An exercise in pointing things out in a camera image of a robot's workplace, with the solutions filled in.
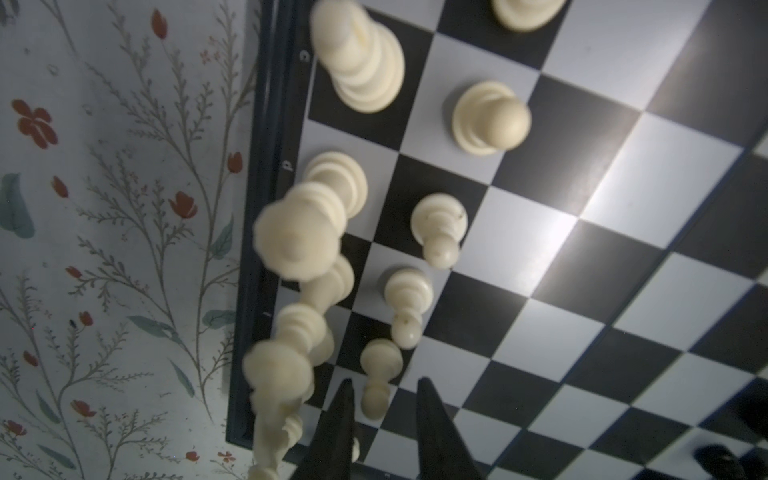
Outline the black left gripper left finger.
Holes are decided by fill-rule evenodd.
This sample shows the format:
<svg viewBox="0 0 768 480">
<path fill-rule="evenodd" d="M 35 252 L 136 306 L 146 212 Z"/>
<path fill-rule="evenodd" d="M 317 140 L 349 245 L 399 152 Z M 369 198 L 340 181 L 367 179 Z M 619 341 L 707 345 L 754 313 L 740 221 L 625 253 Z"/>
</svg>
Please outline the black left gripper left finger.
<svg viewBox="0 0 768 480">
<path fill-rule="evenodd" d="M 349 480 L 355 430 L 355 395 L 345 379 L 321 419 L 310 447 L 291 480 Z"/>
</svg>

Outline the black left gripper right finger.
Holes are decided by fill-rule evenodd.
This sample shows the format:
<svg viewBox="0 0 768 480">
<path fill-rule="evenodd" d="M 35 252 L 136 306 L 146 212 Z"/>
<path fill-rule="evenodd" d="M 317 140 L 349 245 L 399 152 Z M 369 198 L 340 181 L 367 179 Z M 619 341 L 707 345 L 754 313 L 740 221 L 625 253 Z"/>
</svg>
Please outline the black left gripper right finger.
<svg viewBox="0 0 768 480">
<path fill-rule="evenodd" d="M 427 377 L 417 384 L 416 424 L 421 479 L 482 479 L 433 382 Z"/>
</svg>

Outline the white chess piece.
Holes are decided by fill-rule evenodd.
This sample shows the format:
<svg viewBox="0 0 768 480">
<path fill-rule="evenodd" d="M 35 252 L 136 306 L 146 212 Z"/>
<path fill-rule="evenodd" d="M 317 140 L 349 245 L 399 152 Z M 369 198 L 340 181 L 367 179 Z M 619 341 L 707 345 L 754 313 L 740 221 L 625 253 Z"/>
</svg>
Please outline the white chess piece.
<svg viewBox="0 0 768 480">
<path fill-rule="evenodd" d="M 362 412 L 371 420 L 380 420 L 390 403 L 389 382 L 403 369 L 401 350 L 391 340 L 371 340 L 361 352 L 360 364 L 367 376 L 361 400 Z"/>
<path fill-rule="evenodd" d="M 421 270 L 404 268 L 388 279 L 384 298 L 394 311 L 391 337 L 403 350 L 414 349 L 423 334 L 423 316 L 434 300 L 431 280 Z"/>
<path fill-rule="evenodd" d="M 458 261 L 460 242 L 468 230 L 468 214 L 455 197 L 434 193 L 414 207 L 410 228 L 422 246 L 424 260 L 433 268 L 447 270 Z"/>
</svg>

